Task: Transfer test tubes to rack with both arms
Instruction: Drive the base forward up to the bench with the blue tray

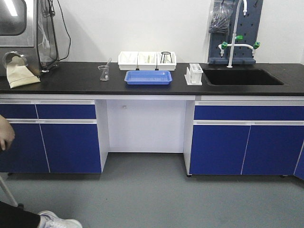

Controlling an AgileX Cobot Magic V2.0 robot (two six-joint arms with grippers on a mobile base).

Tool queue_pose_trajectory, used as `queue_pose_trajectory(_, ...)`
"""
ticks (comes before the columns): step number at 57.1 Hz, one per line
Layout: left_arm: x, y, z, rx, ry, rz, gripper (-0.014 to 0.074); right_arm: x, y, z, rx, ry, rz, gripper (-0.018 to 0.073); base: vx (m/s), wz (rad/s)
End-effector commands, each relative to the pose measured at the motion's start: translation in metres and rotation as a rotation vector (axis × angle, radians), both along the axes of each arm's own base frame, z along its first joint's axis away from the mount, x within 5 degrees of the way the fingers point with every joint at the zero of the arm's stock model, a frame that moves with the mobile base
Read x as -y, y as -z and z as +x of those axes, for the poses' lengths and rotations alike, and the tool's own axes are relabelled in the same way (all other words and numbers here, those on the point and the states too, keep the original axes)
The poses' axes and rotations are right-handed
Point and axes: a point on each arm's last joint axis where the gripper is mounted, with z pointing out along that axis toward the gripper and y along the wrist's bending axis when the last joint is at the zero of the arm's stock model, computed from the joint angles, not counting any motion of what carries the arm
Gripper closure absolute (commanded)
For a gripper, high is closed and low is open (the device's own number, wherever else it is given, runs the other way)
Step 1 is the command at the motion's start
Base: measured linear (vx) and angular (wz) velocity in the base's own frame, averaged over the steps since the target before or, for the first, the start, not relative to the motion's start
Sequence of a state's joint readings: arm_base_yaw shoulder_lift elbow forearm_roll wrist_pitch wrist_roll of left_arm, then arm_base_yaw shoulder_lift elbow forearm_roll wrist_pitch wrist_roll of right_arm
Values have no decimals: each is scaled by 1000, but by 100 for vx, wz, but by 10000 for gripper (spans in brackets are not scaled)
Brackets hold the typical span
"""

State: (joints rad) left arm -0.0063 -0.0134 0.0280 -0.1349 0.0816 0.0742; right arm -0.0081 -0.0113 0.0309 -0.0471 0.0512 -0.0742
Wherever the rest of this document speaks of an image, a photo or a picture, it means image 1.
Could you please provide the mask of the person's hand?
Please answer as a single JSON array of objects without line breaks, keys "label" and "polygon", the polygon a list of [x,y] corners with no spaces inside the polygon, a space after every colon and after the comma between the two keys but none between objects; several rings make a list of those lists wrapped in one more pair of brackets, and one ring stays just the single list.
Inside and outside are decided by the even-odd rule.
[{"label": "person's hand", "polygon": [[15,131],[11,124],[0,116],[0,147],[2,151],[8,150],[11,147],[13,140],[15,139]]}]

